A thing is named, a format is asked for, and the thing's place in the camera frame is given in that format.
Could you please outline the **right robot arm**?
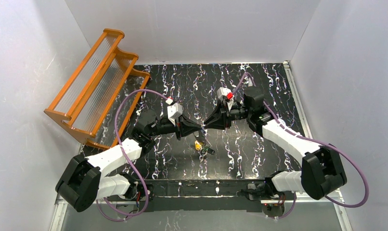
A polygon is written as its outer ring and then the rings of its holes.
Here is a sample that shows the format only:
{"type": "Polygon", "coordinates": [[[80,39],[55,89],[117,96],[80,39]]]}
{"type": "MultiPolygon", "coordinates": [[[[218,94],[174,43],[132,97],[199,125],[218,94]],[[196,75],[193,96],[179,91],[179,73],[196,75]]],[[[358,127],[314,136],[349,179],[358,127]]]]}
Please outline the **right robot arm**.
{"type": "Polygon", "coordinates": [[[225,130],[235,120],[246,120],[250,129],[290,154],[300,171],[278,171],[264,179],[261,192],[273,196],[281,192],[307,193],[322,199],[347,183],[340,154],[323,144],[307,140],[282,124],[266,104],[257,87],[246,88],[243,102],[234,100],[230,89],[217,90],[217,105],[204,121],[206,129],[225,130]]]}

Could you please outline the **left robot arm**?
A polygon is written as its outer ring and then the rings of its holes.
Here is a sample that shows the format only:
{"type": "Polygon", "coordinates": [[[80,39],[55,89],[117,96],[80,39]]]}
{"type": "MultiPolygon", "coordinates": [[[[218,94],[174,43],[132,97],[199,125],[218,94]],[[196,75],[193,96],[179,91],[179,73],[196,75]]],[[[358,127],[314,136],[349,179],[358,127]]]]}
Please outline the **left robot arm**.
{"type": "Polygon", "coordinates": [[[201,129],[201,125],[184,114],[171,122],[166,116],[158,119],[153,110],[144,111],[130,136],[121,144],[99,154],[74,156],[55,190],[77,212],[86,210],[101,198],[126,196],[137,190],[137,181],[128,174],[110,176],[111,172],[149,153],[155,145],[155,136],[174,133],[177,139],[181,139],[201,129]]]}

